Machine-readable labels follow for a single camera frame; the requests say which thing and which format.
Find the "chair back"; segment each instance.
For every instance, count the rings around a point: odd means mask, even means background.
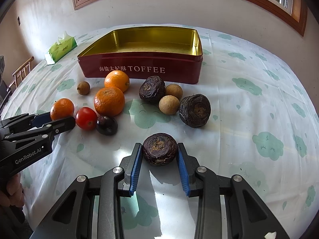
[[[30,57],[22,66],[20,66],[13,74],[13,80],[9,85],[9,88],[12,85],[18,87],[18,85],[22,82],[23,79],[31,72],[32,70],[32,61],[34,57]]]

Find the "red tomato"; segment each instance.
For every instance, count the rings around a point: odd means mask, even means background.
[[[83,107],[75,115],[76,124],[84,130],[92,130],[96,127],[98,116],[89,107]]]

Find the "wall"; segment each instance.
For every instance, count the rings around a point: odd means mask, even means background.
[[[319,24],[310,11],[301,37],[276,16],[245,0],[99,0],[77,11],[72,0],[16,0],[14,5],[21,20],[19,30],[36,62],[64,30],[77,35],[134,23],[199,26],[241,37],[283,59],[319,112]]]
[[[12,81],[12,73],[31,57],[20,33],[17,18],[14,4],[0,24],[0,55],[4,56],[5,63],[3,79],[8,86]]]

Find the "green tissue box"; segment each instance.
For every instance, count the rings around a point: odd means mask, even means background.
[[[58,38],[58,41],[50,47],[44,58],[48,65],[53,65],[77,46],[74,37],[64,32],[63,37]]]

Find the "mandarin orange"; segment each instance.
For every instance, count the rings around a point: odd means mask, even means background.
[[[105,87],[116,87],[119,88],[122,92],[125,92],[130,85],[130,79],[128,75],[119,70],[115,70],[110,72],[105,80],[104,80],[104,86]]]
[[[114,117],[121,113],[125,105],[123,92],[117,87],[105,87],[97,92],[94,98],[94,108],[97,113]]]
[[[66,118],[68,116],[73,116],[73,114],[74,104],[67,98],[57,100],[50,110],[50,117],[52,121]]]

